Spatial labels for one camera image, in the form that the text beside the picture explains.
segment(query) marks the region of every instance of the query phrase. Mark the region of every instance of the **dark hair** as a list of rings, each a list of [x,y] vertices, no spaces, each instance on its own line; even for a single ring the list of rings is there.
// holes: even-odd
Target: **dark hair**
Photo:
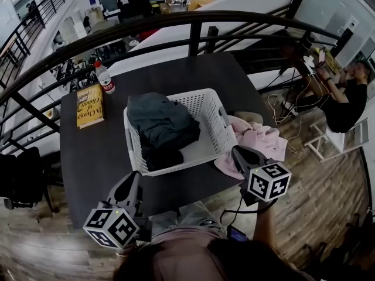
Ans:
[[[364,68],[366,69],[367,83],[369,84],[371,82],[371,75],[372,75],[372,72],[373,72],[373,70],[371,69],[371,66],[365,60],[360,60],[360,61],[358,61],[358,63],[361,63],[364,66]]]
[[[221,262],[229,281],[243,280],[246,276],[263,281],[306,281],[301,274],[277,257],[269,246],[260,241],[215,239],[207,248]],[[162,244],[133,250],[126,262],[115,271],[113,280],[155,280],[153,258],[162,250]]]

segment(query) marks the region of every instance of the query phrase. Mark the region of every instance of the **black shirt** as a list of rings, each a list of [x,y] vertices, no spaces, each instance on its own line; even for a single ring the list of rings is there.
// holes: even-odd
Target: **black shirt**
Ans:
[[[359,120],[366,107],[366,84],[357,84],[355,79],[348,80],[344,94],[349,103],[338,103],[330,99],[324,107],[328,127],[333,132],[348,132]]]

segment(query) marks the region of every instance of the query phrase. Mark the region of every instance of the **plastic water bottle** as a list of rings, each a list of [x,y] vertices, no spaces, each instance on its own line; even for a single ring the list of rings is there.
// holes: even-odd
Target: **plastic water bottle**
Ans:
[[[109,95],[112,94],[115,91],[115,85],[107,69],[101,65],[100,61],[95,61],[94,66],[96,77],[98,78],[104,91]]]

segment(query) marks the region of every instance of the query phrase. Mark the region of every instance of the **white chair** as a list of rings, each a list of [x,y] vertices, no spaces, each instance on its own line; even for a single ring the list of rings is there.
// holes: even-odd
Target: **white chair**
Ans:
[[[305,144],[306,146],[309,146],[311,150],[320,158],[321,162],[327,161],[329,159],[333,159],[335,157],[338,157],[340,155],[343,155],[347,152],[350,152],[352,150],[355,150],[359,147],[362,147],[366,143],[370,142],[369,137],[369,119],[366,118],[363,121],[357,123],[351,130],[354,132],[354,147],[345,149],[345,133],[334,133],[332,132],[328,126],[326,128],[326,132],[323,133],[316,124],[318,124],[319,121],[313,123],[310,125],[310,128],[314,128],[316,131],[318,131],[318,136],[309,142]],[[339,151],[337,155],[327,157],[325,158],[321,152],[319,152],[319,148],[321,146],[322,139],[325,142],[331,142],[335,148]],[[316,147],[313,146],[313,143],[317,142],[318,144]]]

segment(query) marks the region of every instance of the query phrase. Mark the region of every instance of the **pink towel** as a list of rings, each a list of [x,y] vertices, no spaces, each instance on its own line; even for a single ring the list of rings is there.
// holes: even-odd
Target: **pink towel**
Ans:
[[[236,134],[238,145],[258,150],[267,158],[284,161],[288,141],[279,137],[278,129],[255,122],[248,123],[236,116],[229,115],[228,117]],[[242,174],[237,171],[230,152],[219,156],[214,164],[224,174],[244,180]]]

